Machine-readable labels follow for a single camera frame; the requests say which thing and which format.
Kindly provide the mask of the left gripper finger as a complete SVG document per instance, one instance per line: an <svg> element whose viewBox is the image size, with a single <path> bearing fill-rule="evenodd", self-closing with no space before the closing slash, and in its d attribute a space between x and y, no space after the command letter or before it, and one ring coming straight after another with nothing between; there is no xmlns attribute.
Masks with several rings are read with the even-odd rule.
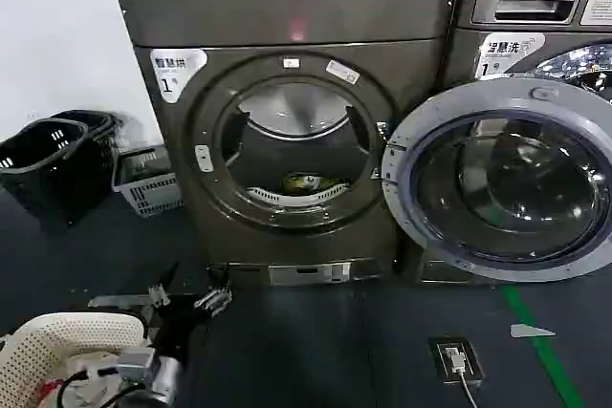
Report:
<svg viewBox="0 0 612 408"><path fill-rule="evenodd" d="M168 306L170 304L167 289L174 279L178 266L179 263L174 262L160 274L152 285L147 287L147 293L153 306Z"/></svg>
<svg viewBox="0 0 612 408"><path fill-rule="evenodd" d="M208 277L208 291L193 303L193 310L201 317L213 318L224 311L232 301L230 266L213 265L208 268Z"/></svg>

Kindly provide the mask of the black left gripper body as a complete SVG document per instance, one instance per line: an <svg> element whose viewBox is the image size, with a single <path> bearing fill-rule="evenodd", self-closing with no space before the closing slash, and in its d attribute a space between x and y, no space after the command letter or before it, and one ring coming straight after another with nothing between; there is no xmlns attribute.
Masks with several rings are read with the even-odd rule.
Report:
<svg viewBox="0 0 612 408"><path fill-rule="evenodd" d="M196 307L195 294L171 294L170 303L156 309L160 327L152 339L151 347L161 356L188 358L193 331L211 318L203 307Z"/></svg>

